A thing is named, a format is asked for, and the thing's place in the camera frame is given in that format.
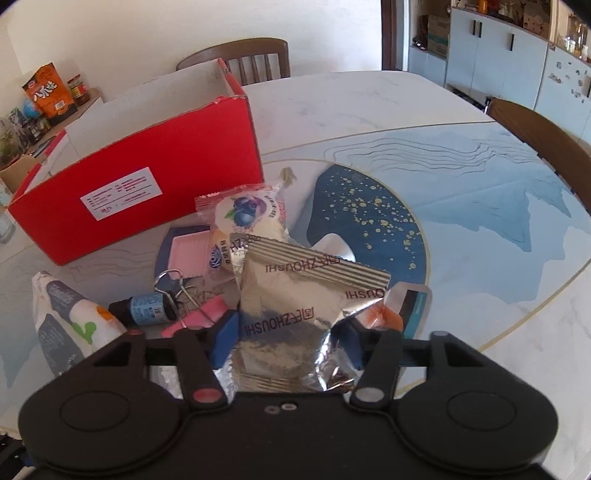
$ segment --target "wooden chair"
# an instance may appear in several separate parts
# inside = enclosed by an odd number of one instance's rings
[[[493,98],[486,109],[545,159],[591,212],[591,157],[560,127],[524,106]]]
[[[244,40],[236,40],[214,47],[206,48],[198,51],[193,55],[189,55],[186,59],[181,60],[177,65],[177,70],[185,69],[197,63],[204,61],[222,58],[230,68],[230,60],[238,60],[238,69],[240,73],[240,82],[242,85],[248,85],[248,78],[246,77],[246,70],[244,68],[243,59],[250,57],[252,77],[254,83],[261,81],[259,70],[256,66],[255,56],[262,55],[265,62],[265,80],[272,80],[271,63],[269,62],[269,55],[277,54],[279,57],[279,73],[281,78],[290,76],[290,58],[287,48],[287,42],[280,38],[246,38]]]

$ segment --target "blueberry image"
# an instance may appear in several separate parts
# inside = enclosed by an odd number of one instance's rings
[[[258,216],[265,213],[267,204],[263,199],[254,195],[243,195],[234,200],[234,208],[236,211],[243,210],[249,215]]]
[[[234,207],[236,208],[236,210],[239,210],[240,208],[242,208],[243,205],[246,205],[249,202],[249,200],[249,197],[239,197],[236,200],[234,200]]]
[[[249,227],[255,221],[255,216],[244,210],[236,210],[234,223],[241,227]]]

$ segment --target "dark blue circle pattern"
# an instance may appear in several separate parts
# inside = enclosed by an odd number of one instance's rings
[[[349,244],[357,262],[389,271],[390,286],[425,283],[427,255],[412,214],[381,183],[341,165],[316,181],[308,241],[314,245],[331,232]]]

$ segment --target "jar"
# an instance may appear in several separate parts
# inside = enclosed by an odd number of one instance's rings
[[[74,97],[76,105],[84,105],[88,100],[90,100],[90,93],[88,93],[86,90],[86,86],[84,85],[84,82],[82,82],[80,74],[68,80],[68,87],[72,92],[72,96]]]

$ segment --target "red circle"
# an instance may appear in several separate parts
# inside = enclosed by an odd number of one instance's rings
[[[193,392],[193,399],[199,403],[215,403],[222,398],[222,392],[215,388],[200,388]]]

